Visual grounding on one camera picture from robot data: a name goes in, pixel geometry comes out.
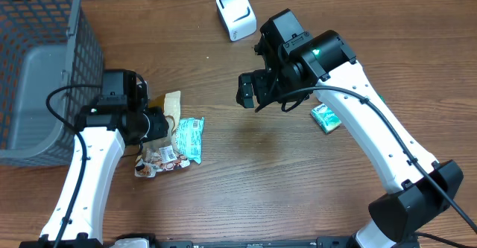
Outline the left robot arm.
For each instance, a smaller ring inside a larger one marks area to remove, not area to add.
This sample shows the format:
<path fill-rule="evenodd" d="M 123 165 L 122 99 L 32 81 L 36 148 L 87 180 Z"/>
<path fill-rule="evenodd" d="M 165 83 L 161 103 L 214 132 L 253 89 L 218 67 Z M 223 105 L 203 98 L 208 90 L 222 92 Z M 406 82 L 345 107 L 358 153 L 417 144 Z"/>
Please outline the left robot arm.
<path fill-rule="evenodd" d="M 99 93 L 74 123 L 53 115 L 75 134 L 71 164 L 59 200 L 40 236 L 21 247 L 102 247 L 104 211 L 113 175 L 126 147 L 168 135 L 158 106 L 148 104 L 148 84 L 131 70 L 104 73 Z"/>

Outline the PanTree beige snack pouch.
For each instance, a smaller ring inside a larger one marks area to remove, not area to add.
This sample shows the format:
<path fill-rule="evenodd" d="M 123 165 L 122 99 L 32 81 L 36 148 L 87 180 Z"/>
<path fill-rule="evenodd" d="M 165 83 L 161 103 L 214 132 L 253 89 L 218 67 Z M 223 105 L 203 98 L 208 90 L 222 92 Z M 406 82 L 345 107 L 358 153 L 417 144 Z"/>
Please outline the PanTree beige snack pouch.
<path fill-rule="evenodd" d="M 188 158 L 175 144 L 180 122 L 181 91 L 169 92 L 150 101 L 149 106 L 159 106 L 168 122 L 166 137 L 148 142 L 136 158 L 135 176 L 152 178 L 157 174 L 190 166 Z"/>

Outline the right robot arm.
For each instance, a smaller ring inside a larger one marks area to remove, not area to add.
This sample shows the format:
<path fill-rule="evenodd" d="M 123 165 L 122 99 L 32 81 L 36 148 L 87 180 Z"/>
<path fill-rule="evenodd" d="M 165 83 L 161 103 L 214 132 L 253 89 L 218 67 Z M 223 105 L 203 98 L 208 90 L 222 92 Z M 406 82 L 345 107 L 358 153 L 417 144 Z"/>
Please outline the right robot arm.
<path fill-rule="evenodd" d="M 236 100 L 256 111 L 278 103 L 289 112 L 315 96 L 347 128 L 385 190 L 369 207 L 355 247 L 414 247 L 419 228 L 454 203 L 463 179 L 401 125 L 373 89 L 357 56 L 335 31 L 312 36 L 290 10 L 272 16 L 255 46 L 265 66 L 238 79 Z"/>

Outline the teal snack packet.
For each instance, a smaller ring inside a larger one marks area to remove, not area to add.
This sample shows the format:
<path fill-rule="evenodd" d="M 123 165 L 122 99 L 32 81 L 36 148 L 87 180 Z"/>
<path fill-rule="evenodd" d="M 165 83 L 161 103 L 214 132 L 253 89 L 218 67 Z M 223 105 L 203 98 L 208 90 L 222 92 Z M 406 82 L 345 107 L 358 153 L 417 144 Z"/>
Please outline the teal snack packet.
<path fill-rule="evenodd" d="M 181 118 L 175 131 L 177 151 L 187 159 L 202 162 L 202 135 L 205 118 Z"/>

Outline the teal Kleenex tissue pack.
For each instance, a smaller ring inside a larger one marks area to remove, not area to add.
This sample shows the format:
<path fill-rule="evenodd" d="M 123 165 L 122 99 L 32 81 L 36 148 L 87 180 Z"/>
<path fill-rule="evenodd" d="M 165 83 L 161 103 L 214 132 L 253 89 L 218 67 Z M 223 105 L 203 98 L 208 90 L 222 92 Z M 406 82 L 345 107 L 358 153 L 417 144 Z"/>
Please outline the teal Kleenex tissue pack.
<path fill-rule="evenodd" d="M 310 114 L 325 133 L 331 133 L 341 125 L 338 116 L 325 104 L 316 106 Z"/>

